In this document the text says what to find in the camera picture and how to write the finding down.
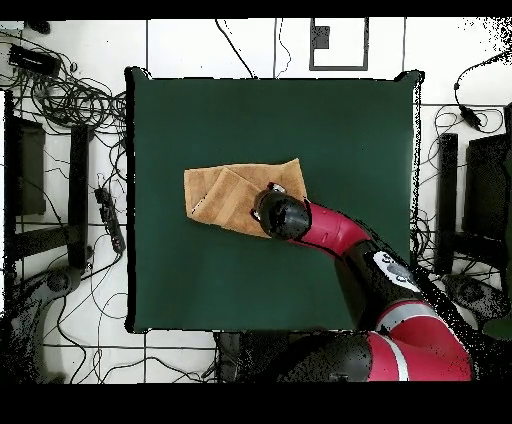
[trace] white floor tile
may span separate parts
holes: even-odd
[[[187,373],[196,372],[199,375],[208,369],[213,362],[214,355],[214,351],[204,350],[147,349],[148,358],[156,357],[168,366]],[[182,376],[182,373],[168,369],[154,359],[147,361],[146,381],[148,383],[171,383]],[[191,380],[183,377],[179,382],[189,383]]]
[[[505,51],[496,30],[475,18],[407,18],[405,69],[425,72],[422,103],[455,103],[453,86],[467,68]],[[512,102],[512,67],[497,62],[468,72],[460,82],[460,103]]]
[[[146,336],[148,346],[214,348],[209,331],[151,330]]]
[[[93,371],[93,358],[96,372],[100,381],[105,384],[134,384],[142,383],[144,369],[142,364],[131,367],[113,369],[113,367],[131,365],[144,359],[143,349],[101,349],[101,361],[98,365],[99,355],[96,349],[86,349],[86,361],[80,368],[73,384],[98,384],[98,377]],[[44,347],[44,360],[51,373],[64,373],[66,383],[69,383],[73,374],[80,366],[83,352],[76,347]]]
[[[251,71],[260,78],[272,78],[274,19],[228,19],[219,24]],[[283,71],[281,78],[395,78],[402,70],[403,18],[370,18],[369,27],[367,72],[311,72],[310,18],[284,18],[282,28],[278,18],[277,34],[281,28],[281,42],[291,60],[278,41],[276,75]],[[155,78],[249,77],[213,19],[151,20],[148,57]]]
[[[151,20],[148,67],[154,78],[250,78],[214,19]],[[254,75],[272,78],[274,19],[219,19]]]

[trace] floor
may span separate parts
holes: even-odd
[[[398,17],[370,18],[369,22],[367,71],[312,72],[308,70],[309,18],[278,18],[277,21],[273,18],[219,20],[220,26],[229,35],[248,68],[260,78],[272,78],[279,74],[282,78],[392,79],[403,70],[425,71],[421,105],[418,105],[421,114],[421,160],[424,161],[428,157],[430,145],[436,139],[434,117],[442,106],[453,105],[453,84],[458,75],[469,66],[503,51],[509,40],[504,33],[498,37],[500,25],[489,19]],[[125,89],[123,71],[127,66],[146,68],[153,77],[248,76],[247,69],[231,50],[214,20],[56,21],[51,24],[52,32],[49,35],[43,36],[30,29],[24,30],[22,35],[30,41],[65,53],[78,66],[75,75],[100,81],[114,94]],[[193,36],[184,36],[192,31]],[[354,35],[354,39],[359,36],[359,33]],[[20,42],[8,37],[3,39]],[[275,69],[274,43],[277,45]],[[5,64],[6,51],[6,45],[0,44],[0,73],[9,72]],[[461,82],[460,102],[474,105],[476,109],[502,109],[512,101],[511,69],[506,64],[493,63],[469,72]],[[22,109],[24,116],[30,118],[30,112],[33,111],[30,99],[23,99]],[[455,108],[445,107],[445,111],[450,110]],[[489,114],[487,128],[495,128],[499,124],[497,116],[494,115]],[[449,125],[453,117],[444,116],[442,119],[444,121],[439,120],[438,124]],[[45,128],[52,134],[46,124]],[[451,131],[459,134],[460,160],[463,163],[464,149],[468,141],[484,134],[472,130],[464,123],[455,126]],[[89,182],[93,186],[101,184],[101,179],[110,174],[112,166],[108,157],[108,146],[115,144],[118,139],[115,135],[104,135],[101,141],[104,144],[94,140],[90,148]],[[48,135],[46,151],[48,154],[45,155],[45,169],[48,172],[45,174],[44,188],[62,221],[66,222],[67,181],[59,170],[49,170],[60,168],[63,174],[68,175],[69,166],[59,160],[66,161],[69,158],[69,138]],[[121,171],[126,170],[124,158],[118,168]],[[422,166],[420,181],[433,176],[435,172],[428,164]],[[461,167],[459,172],[463,177],[464,168]],[[119,220],[125,226],[124,183],[115,182],[112,190],[117,209],[123,212],[119,214]],[[420,189],[419,206],[429,217],[434,215],[435,190],[435,177],[422,184]],[[459,222],[462,206],[461,197],[458,202]],[[47,209],[44,216],[25,216],[23,220],[20,219],[18,231],[55,225],[56,218],[51,209]],[[97,204],[91,196],[89,240],[97,240],[94,269],[110,264],[115,258],[109,238],[99,238],[104,233]],[[18,264],[19,276],[27,278],[40,272],[64,253],[65,249],[56,249],[26,258]],[[102,352],[100,374],[105,383],[171,382],[182,375],[164,367],[157,360],[143,361],[150,357],[184,371],[200,373],[206,370],[214,357],[215,343],[211,333],[150,331],[147,335],[133,335],[126,332],[123,319],[126,315],[126,295],[122,295],[127,291],[126,263],[125,256],[108,272],[100,273],[82,283],[68,297],[62,329],[68,337],[83,345],[87,352],[85,364],[74,382],[98,382],[94,373],[91,373],[93,361],[97,362],[97,357],[94,356],[98,346]],[[462,267],[464,262],[461,261],[456,266]],[[95,301],[100,308],[106,305],[104,312],[110,315],[110,318],[103,316],[101,322],[100,309],[90,296],[91,289],[100,282],[94,291]],[[494,280],[493,284],[499,286],[500,283]],[[63,339],[55,328],[62,306],[62,300],[58,300],[50,307],[45,321],[44,349],[49,370],[64,371],[69,381],[82,361],[83,353]],[[462,312],[471,321],[471,316]],[[108,372],[114,366],[137,362],[138,365]]]

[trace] black border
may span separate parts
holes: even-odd
[[[315,66],[315,48],[313,47],[313,29],[316,27],[315,18],[311,18],[309,29],[309,70],[310,71],[367,71],[368,70],[368,48],[370,40],[370,18],[364,18],[364,44],[363,64],[361,66]]]

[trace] black stand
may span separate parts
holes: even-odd
[[[434,272],[444,275],[451,274],[455,252],[470,256],[480,262],[493,266],[500,271],[502,281],[505,281],[505,269],[508,261],[507,247],[505,244],[504,229],[496,230],[489,237],[487,232],[485,235],[477,234],[478,231],[467,231],[470,228],[469,223],[472,217],[479,214],[479,220],[482,221],[482,210],[485,213],[485,205],[475,205],[472,198],[468,196],[468,187],[474,181],[471,181],[469,175],[474,160],[472,157],[490,156],[478,158],[480,161],[488,161],[487,166],[500,167],[503,171],[503,179],[509,179],[506,175],[503,163],[507,152],[512,147],[512,104],[505,107],[505,126],[506,134],[498,136],[490,136],[482,139],[471,141],[468,147],[468,180],[466,188],[466,204],[464,210],[464,220],[462,232],[455,231],[456,219],[456,196],[457,196],[457,140],[456,134],[443,134],[439,138],[439,179],[437,194],[437,210],[436,210],[436,251],[434,254]],[[498,152],[497,149],[491,149],[491,154],[482,155],[477,151],[477,147],[489,145],[503,146]],[[510,205],[510,184],[501,184],[503,193],[497,194],[503,198],[504,207],[498,208],[494,215],[500,215],[503,223],[508,219],[508,208]],[[496,220],[496,216],[488,216],[488,221]]]
[[[73,127],[71,130],[69,223],[9,237],[6,250],[10,258],[19,260],[67,246],[69,265],[52,271],[43,271],[19,284],[14,282],[14,276],[6,278],[6,307],[0,320],[0,379],[3,382],[55,383],[64,380],[63,376],[49,376],[45,370],[42,359],[42,327],[48,306],[79,286],[87,260],[92,255],[92,250],[87,245],[87,211],[89,142],[93,135],[86,126]],[[8,144],[9,140],[5,152],[7,164],[12,161],[12,157],[9,156],[11,148]],[[7,205],[14,204],[13,198],[16,196],[8,171],[9,169],[6,169],[6,208]]]

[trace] towel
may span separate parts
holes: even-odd
[[[242,164],[185,171],[187,217],[227,230],[267,237],[251,217],[256,196],[273,182],[299,199],[307,197],[298,159],[282,165]]]

